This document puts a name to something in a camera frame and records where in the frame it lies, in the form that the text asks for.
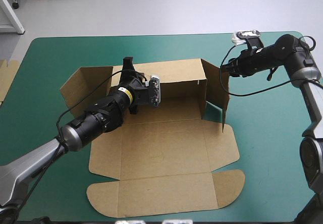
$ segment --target green table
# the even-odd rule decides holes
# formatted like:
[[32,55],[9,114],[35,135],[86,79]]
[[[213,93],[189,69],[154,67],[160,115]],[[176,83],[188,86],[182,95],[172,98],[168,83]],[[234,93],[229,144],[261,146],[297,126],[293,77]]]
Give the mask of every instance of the green table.
[[[270,45],[285,32],[263,33]],[[230,34],[61,37],[34,40],[0,108],[0,164],[6,164],[52,139],[55,122],[66,110],[59,88],[82,66],[119,65],[125,56],[134,63],[203,58],[219,66],[232,46]],[[234,49],[235,57],[241,46]],[[251,92],[288,80],[279,68],[271,82],[268,72],[231,78],[230,89]],[[208,106],[205,119],[220,121]],[[240,159],[221,170],[242,169],[245,187],[230,206],[158,216],[146,221],[191,218],[194,221],[290,221],[312,196],[299,158],[301,134],[310,123],[301,92],[286,85],[250,97],[232,97],[227,112],[237,139]],[[114,220],[96,212],[86,197],[92,183],[109,181],[88,171],[90,145],[69,153],[46,173],[21,212],[20,220],[48,215],[52,220]]]

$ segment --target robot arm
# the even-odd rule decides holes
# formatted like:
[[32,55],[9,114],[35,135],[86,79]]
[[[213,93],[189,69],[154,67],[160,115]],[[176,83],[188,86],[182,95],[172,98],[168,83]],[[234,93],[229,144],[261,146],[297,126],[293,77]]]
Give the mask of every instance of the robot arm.
[[104,132],[110,132],[123,123],[126,109],[131,114],[137,106],[160,103],[160,81],[151,76],[143,81],[133,65],[132,58],[124,58],[119,85],[105,98],[94,102],[84,114],[60,129],[60,135],[37,149],[0,166],[0,223],[12,223],[17,218],[17,209],[28,193],[28,185],[48,166],[68,151],[79,151]]
[[310,189],[316,195],[299,213],[295,223],[316,224],[323,222],[323,90],[318,84],[321,73],[310,53],[313,48],[300,39],[285,34],[273,45],[263,47],[258,31],[237,32],[233,36],[236,45],[247,44],[248,49],[221,66],[230,76],[251,76],[270,70],[270,76],[279,66],[284,66],[291,83],[299,88],[311,119],[304,131],[300,145],[300,157]]

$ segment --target cardboard box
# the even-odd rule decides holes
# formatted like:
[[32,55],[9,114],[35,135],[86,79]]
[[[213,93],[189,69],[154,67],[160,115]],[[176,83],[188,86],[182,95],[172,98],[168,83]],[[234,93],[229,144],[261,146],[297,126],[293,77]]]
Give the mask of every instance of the cardboard box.
[[[68,106],[121,69],[80,68],[61,88]],[[233,129],[202,120],[206,101],[227,110],[229,96],[219,85],[219,69],[202,59],[136,64],[147,77],[159,75],[161,104],[126,113],[124,124],[92,142],[89,170],[119,181],[92,184],[87,196],[100,213],[111,217],[155,215],[218,209],[240,194],[245,176],[240,170],[217,172],[239,159]],[[72,113],[119,83],[120,75],[102,85]],[[223,74],[228,85],[229,75]]]
[[7,64],[6,60],[0,60],[0,105],[4,102],[19,67],[18,61]]

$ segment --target black cable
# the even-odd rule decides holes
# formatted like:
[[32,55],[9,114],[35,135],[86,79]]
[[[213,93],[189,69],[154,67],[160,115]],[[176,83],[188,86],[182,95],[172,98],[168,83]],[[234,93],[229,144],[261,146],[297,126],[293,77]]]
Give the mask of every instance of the black cable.
[[34,191],[34,189],[36,188],[36,186],[38,185],[39,181],[41,180],[41,178],[44,176],[45,172],[47,171],[47,169],[49,168],[49,166],[51,166],[51,164],[53,163],[53,161],[55,160],[55,158],[58,156],[58,152],[60,150],[60,148],[63,146],[62,142],[64,141],[63,135],[62,135],[62,131],[60,128],[60,121],[62,119],[62,117],[70,112],[73,108],[75,108],[76,106],[78,106],[80,103],[82,103],[87,97],[89,97],[91,94],[93,94],[99,87],[101,87],[106,81],[108,81],[110,78],[112,78],[114,75],[118,74],[118,73],[122,73],[122,72],[134,72],[137,75],[140,75],[141,77],[143,77],[146,81],[147,78],[142,74],[139,73],[135,70],[131,70],[131,69],[123,69],[123,70],[119,70],[113,74],[111,74],[109,77],[107,77],[104,81],[102,81],[100,84],[98,84],[89,94],[87,94],[85,97],[83,97],[80,101],[78,101],[75,105],[73,105],[72,107],[68,108],[66,111],[64,111],[58,118],[57,122],[56,122],[56,127],[57,130],[59,132],[59,145],[57,147],[57,149],[55,150],[53,156],[50,158],[50,160],[48,161],[48,164],[46,164],[46,166],[44,167],[44,169],[41,171],[41,173],[39,174],[37,180],[35,181],[35,183],[33,184],[33,186],[31,187],[31,189],[29,190],[29,192],[27,193],[26,197],[24,198],[24,200],[22,201],[21,205],[19,206],[18,210],[17,210],[17,219],[19,216],[19,213],[21,211],[21,209],[24,207],[24,205],[26,204],[27,200],[29,199],[30,195],[32,194],[32,192]]
[[277,84],[275,86],[272,86],[272,87],[269,87],[269,88],[266,88],[266,89],[262,89],[262,90],[259,90],[259,91],[256,91],[256,92],[252,92],[252,93],[248,93],[248,94],[235,94],[235,93],[231,93],[229,90],[227,90],[223,83],[222,83],[222,65],[224,63],[224,61],[227,59],[228,55],[230,54],[230,52],[232,51],[232,49],[234,49],[236,46],[234,45],[233,47],[231,47],[228,51],[228,53],[225,55],[225,57],[223,58],[221,64],[220,64],[220,71],[219,71],[219,80],[220,80],[220,85],[222,87],[222,89],[228,93],[229,95],[233,95],[233,96],[238,96],[238,97],[245,97],[245,96],[251,96],[251,95],[254,95],[254,94],[259,94],[259,93],[263,93],[265,91],[268,91],[268,90],[271,90],[271,89],[275,89],[275,88],[278,88],[278,87],[281,87],[285,84],[288,84],[288,83],[291,83],[291,82],[294,82],[294,81],[299,81],[299,80],[302,80],[302,81],[305,81],[305,82],[309,82],[309,83],[312,83],[312,84],[315,84],[316,86],[320,87],[321,89],[323,89],[323,85],[321,85],[319,83],[318,80],[309,80],[309,79],[302,79],[302,78],[299,78],[299,79],[291,79],[291,80],[288,80],[284,83],[281,83],[281,84]]

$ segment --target yellow band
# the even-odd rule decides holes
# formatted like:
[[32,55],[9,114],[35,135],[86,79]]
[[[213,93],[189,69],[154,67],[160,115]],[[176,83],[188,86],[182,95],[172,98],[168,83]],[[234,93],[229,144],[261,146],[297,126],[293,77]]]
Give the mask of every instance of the yellow band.
[[130,93],[130,91],[124,87],[120,87],[118,90],[124,92],[129,97],[130,104],[132,104],[133,97],[132,97],[132,94]]

